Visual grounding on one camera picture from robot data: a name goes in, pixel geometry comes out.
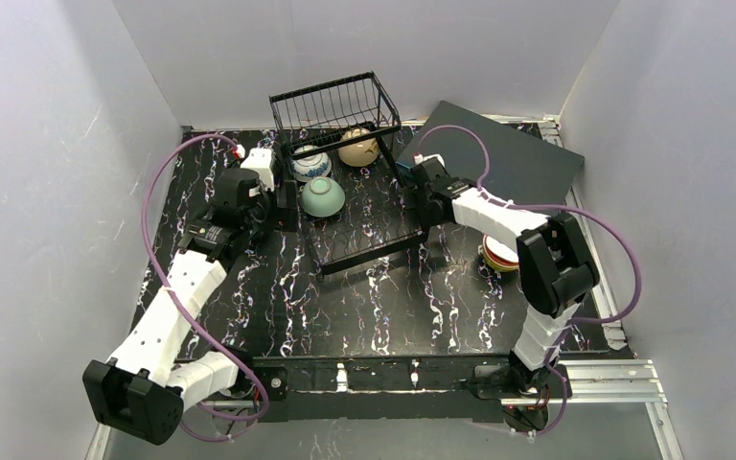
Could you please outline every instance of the black wire basket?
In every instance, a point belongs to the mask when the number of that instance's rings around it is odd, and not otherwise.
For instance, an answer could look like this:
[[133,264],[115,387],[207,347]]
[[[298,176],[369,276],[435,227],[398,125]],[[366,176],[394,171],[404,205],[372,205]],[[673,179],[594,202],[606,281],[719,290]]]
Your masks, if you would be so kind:
[[[394,136],[402,129],[399,112],[373,72],[333,80],[269,98],[287,163],[327,153],[331,178],[343,188],[343,208],[329,218],[301,211],[300,231],[320,267],[329,275],[418,245],[427,229],[418,219],[414,191],[393,157]],[[362,136],[343,140],[356,128]],[[381,157],[357,168],[336,150],[375,139]],[[295,153],[301,147],[315,146]]]

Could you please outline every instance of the gray wall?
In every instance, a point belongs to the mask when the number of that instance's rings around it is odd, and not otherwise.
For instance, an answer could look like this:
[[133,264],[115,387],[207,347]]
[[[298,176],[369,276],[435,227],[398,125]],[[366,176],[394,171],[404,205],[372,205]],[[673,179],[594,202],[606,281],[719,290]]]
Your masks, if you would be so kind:
[[130,325],[179,137],[110,1],[0,1],[0,458],[84,456],[81,374]]
[[[215,431],[207,414],[193,410],[189,424]],[[219,429],[226,431],[219,422]],[[261,424],[234,444],[208,444],[177,430],[168,444],[152,446],[116,433],[106,459],[176,460],[201,458],[295,459],[660,459],[644,404],[572,404],[548,436],[529,444],[497,425],[467,420],[313,420]]]
[[[621,2],[562,122],[586,156],[586,204],[645,267],[626,327],[656,364],[684,455],[736,458],[736,6]],[[630,268],[599,241],[627,299]]]
[[114,3],[180,124],[273,127],[269,95],[367,70],[404,118],[559,113],[617,0]]

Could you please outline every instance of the black marble surface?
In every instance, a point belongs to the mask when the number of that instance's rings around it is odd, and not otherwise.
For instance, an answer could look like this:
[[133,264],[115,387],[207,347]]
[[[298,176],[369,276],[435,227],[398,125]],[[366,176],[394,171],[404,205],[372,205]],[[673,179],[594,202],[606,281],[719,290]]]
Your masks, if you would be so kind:
[[[537,125],[512,127],[540,137]],[[415,132],[402,128],[393,141],[396,153]],[[278,147],[274,130],[224,134],[248,149]],[[163,266],[170,264],[186,219],[212,195],[213,179],[230,158],[229,146],[204,141],[177,160],[154,242]],[[381,228],[378,221],[363,230]],[[222,342],[257,357],[504,354],[518,339],[526,313],[518,274],[497,273],[483,263],[475,230],[434,228],[427,244],[323,280],[301,239],[301,233],[275,233],[247,250],[199,322]],[[159,287],[149,268],[135,321]],[[595,316],[592,301],[578,315]],[[598,326],[575,329],[563,347],[608,349]],[[199,358],[207,351],[209,345],[190,333],[180,357]]]

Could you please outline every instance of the white wall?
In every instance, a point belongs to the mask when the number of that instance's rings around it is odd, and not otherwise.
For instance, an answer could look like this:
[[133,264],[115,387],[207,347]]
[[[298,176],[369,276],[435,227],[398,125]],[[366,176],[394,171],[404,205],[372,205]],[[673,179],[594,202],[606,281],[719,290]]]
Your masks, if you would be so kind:
[[268,96],[368,70],[403,118],[559,113],[617,0],[114,3],[180,124],[274,127]]
[[[736,458],[736,6],[621,2],[562,122],[586,156],[586,204],[645,267],[626,327],[658,368],[684,455]],[[605,249],[627,299],[630,270]]]
[[0,458],[84,456],[81,374],[127,333],[179,137],[110,1],[0,1]]

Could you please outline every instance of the ceramic bowl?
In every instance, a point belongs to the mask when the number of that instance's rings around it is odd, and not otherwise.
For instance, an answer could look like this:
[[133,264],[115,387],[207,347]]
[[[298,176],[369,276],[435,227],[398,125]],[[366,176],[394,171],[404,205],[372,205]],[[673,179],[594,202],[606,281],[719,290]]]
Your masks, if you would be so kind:
[[[371,131],[363,127],[352,129],[343,134],[342,140],[354,139],[369,132]],[[380,146],[376,139],[369,139],[341,147],[337,150],[337,153],[340,155],[340,160],[346,165],[361,168],[370,165],[380,156]]]
[[484,247],[490,252],[490,254],[504,263],[511,265],[518,264],[518,253],[511,247],[490,237],[489,235],[484,235]]
[[[317,149],[315,146],[303,146],[295,150],[301,153],[307,150]],[[332,171],[332,160],[327,153],[317,153],[299,160],[292,160],[292,175],[298,182],[309,182],[315,177],[326,176]]]
[[[482,246],[481,254],[484,256],[484,262],[486,262],[487,265],[490,266],[493,270],[509,272],[515,271],[519,268],[519,264],[517,262],[507,260],[517,260],[518,254],[500,241],[497,241],[486,235],[484,235],[484,243]],[[505,255],[506,259],[500,257],[499,254]]]
[[316,218],[333,216],[345,204],[345,193],[334,179],[329,177],[315,177],[303,186],[300,194],[303,210]]

